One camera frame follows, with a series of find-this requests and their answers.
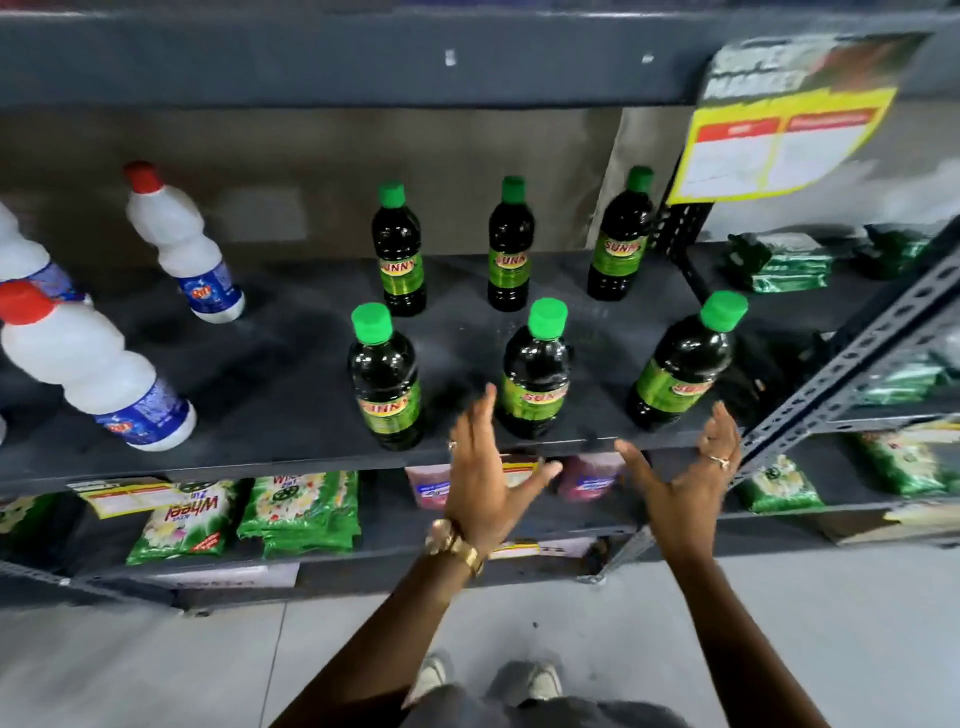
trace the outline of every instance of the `label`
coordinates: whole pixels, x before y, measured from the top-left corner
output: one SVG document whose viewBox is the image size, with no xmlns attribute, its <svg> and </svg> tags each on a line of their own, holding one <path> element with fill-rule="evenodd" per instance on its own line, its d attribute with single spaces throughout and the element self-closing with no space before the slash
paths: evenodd
<svg viewBox="0 0 960 728">
<path fill-rule="evenodd" d="M 419 253 L 403 260 L 379 260 L 383 290 L 392 296 L 413 293 L 423 285 L 423 260 Z"/>
<path fill-rule="evenodd" d="M 367 427 L 380 435 L 405 430 L 420 416 L 420 383 L 415 381 L 406 394 L 394 400 L 368 401 L 357 398 Z"/>
<path fill-rule="evenodd" d="M 500 402 L 507 414 L 519 420 L 549 420 L 564 406 L 568 387 L 565 384 L 549 392 L 532 392 L 504 375 Z"/>
<path fill-rule="evenodd" d="M 227 264 L 220 264 L 202 276 L 177 279 L 190 307 L 198 313 L 220 313 L 240 300 L 240 289 L 233 285 Z"/>
<path fill-rule="evenodd" d="M 84 294 L 74 286 L 73 281 L 66 275 L 57 263 L 51 261 L 40 268 L 28 280 L 35 285 L 43 295 L 54 301 L 82 301 Z"/>
<path fill-rule="evenodd" d="M 189 402 L 158 377 L 147 394 L 129 407 L 93 419 L 131 445 L 150 445 L 172 435 L 189 411 Z"/>
<path fill-rule="evenodd" d="M 490 250 L 490 282 L 497 288 L 517 288 L 530 279 L 530 256 Z"/>
<path fill-rule="evenodd" d="M 601 232 L 593 249 L 593 267 L 605 276 L 632 276 L 640 267 L 646 247 L 646 235 L 621 242 Z"/>
<path fill-rule="evenodd" d="M 654 409 L 677 413 L 692 407 L 713 386 L 713 380 L 695 383 L 680 381 L 651 359 L 634 386 L 640 398 Z"/>
</svg>

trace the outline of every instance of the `bottle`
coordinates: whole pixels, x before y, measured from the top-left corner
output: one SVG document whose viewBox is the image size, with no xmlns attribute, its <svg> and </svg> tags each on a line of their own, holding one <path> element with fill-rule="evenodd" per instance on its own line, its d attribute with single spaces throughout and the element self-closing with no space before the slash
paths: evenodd
<svg viewBox="0 0 960 728">
<path fill-rule="evenodd" d="M 530 257 L 534 215 L 524 202 L 522 177 L 504 177 L 503 202 L 490 216 L 490 281 L 487 300 L 498 311 L 519 311 L 530 293 Z"/>
<path fill-rule="evenodd" d="M 627 189 L 603 213 L 587 277 L 587 293 L 597 301 L 620 301 L 630 290 L 653 227 L 654 206 L 647 196 L 653 178 L 650 167 L 631 169 Z"/>
<path fill-rule="evenodd" d="M 381 208 L 373 216 L 373 248 L 380 263 L 383 300 L 394 316 L 416 316 L 426 308 L 420 220 L 406 205 L 400 182 L 380 185 Z"/>
<path fill-rule="evenodd" d="M 54 301 L 91 303 L 46 248 L 20 234 L 13 213 L 0 205 L 0 282 L 5 280 L 28 280 Z"/>
<path fill-rule="evenodd" d="M 383 303 L 358 305 L 350 319 L 357 341 L 348 368 L 363 419 L 384 448 L 412 448 L 423 436 L 413 345 L 394 331 Z"/>
<path fill-rule="evenodd" d="M 147 161 L 124 167 L 130 181 L 127 218 L 140 237 L 159 249 L 157 262 L 176 279 L 190 309 L 210 324 L 243 313 L 243 291 L 233 285 L 224 256 L 204 235 L 204 218 L 181 190 L 164 184 Z"/>
<path fill-rule="evenodd" d="M 733 360 L 730 331 L 746 312 L 746 298 L 717 291 L 700 313 L 666 330 L 630 389 L 627 411 L 638 425 L 656 429 L 672 423 L 703 396 Z"/>
<path fill-rule="evenodd" d="M 497 414 L 517 437 L 542 435 L 557 419 L 570 382 L 570 351 L 563 338 L 566 304 L 537 299 L 527 326 L 507 342 Z"/>
<path fill-rule="evenodd" d="M 57 303 L 25 280 L 0 283 L 0 345 L 10 360 L 132 448 L 157 452 L 186 440 L 197 424 L 193 405 L 128 352 L 124 336 L 82 303 Z"/>
</svg>

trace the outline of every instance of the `wristwatch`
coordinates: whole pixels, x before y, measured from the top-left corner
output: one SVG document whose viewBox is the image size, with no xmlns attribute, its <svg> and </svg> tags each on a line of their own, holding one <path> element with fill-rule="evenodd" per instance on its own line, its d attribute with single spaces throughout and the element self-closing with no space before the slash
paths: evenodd
<svg viewBox="0 0 960 728">
<path fill-rule="evenodd" d="M 464 541 L 463 536 L 460 535 L 460 529 L 450 519 L 439 519 L 430 524 L 430 532 L 427 534 L 423 551 L 428 556 L 452 553 L 467 563 L 474 576 L 483 570 L 480 552 Z"/>
</svg>

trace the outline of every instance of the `white sneaker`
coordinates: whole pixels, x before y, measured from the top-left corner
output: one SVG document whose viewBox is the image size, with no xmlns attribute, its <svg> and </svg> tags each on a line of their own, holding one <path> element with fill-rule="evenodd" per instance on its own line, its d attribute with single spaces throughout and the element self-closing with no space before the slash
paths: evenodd
<svg viewBox="0 0 960 728">
<path fill-rule="evenodd" d="M 407 694 L 407 699 L 403 701 L 403 707 L 413 705 L 428 692 L 434 688 L 446 684 L 446 667 L 444 661 L 436 656 L 429 655 L 420 666 L 420 672 L 417 675 L 417 682 Z"/>
<path fill-rule="evenodd" d="M 563 697 L 564 689 L 560 685 L 557 669 L 549 663 L 541 663 L 534 669 L 527 684 L 527 693 L 534 700 L 552 700 Z"/>
</svg>

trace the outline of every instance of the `floor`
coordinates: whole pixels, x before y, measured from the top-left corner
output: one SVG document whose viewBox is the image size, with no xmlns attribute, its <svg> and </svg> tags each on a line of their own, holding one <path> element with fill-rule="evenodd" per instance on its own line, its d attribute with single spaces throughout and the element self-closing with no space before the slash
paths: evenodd
<svg viewBox="0 0 960 728">
<path fill-rule="evenodd" d="M 739 557 L 731 582 L 833 728 L 953 728 L 960 713 L 960 549 L 886 546 Z M 225 610 L 0 614 L 3 724 L 20 728 L 267 726 L 382 597 Z M 599 587 L 464 593 L 436 645 L 482 692 L 506 661 L 559 656 L 567 691 L 725 721 L 669 572 Z"/>
</svg>

